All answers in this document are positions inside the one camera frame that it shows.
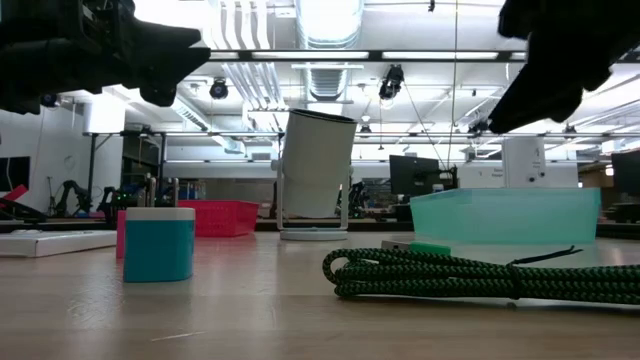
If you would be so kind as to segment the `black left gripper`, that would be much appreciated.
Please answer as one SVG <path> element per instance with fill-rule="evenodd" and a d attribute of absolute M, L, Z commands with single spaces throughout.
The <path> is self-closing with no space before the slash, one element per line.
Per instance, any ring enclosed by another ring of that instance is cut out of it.
<path fill-rule="evenodd" d="M 102 91 L 119 82 L 141 98 L 170 107 L 177 85 L 206 63 L 194 28 L 141 21 L 123 1 L 3 1 L 1 108 L 39 114 L 46 97 Z"/>

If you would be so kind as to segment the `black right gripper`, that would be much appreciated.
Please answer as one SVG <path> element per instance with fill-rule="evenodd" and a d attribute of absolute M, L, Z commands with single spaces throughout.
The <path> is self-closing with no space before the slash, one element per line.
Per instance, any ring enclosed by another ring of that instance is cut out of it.
<path fill-rule="evenodd" d="M 639 0 L 576 0 L 563 5 L 578 65 L 556 67 L 562 43 L 557 34 L 561 0 L 506 0 L 497 32 L 527 42 L 527 63 L 488 119 L 494 134 L 506 134 L 539 120 L 561 123 L 611 76 L 611 66 L 639 44 Z"/>

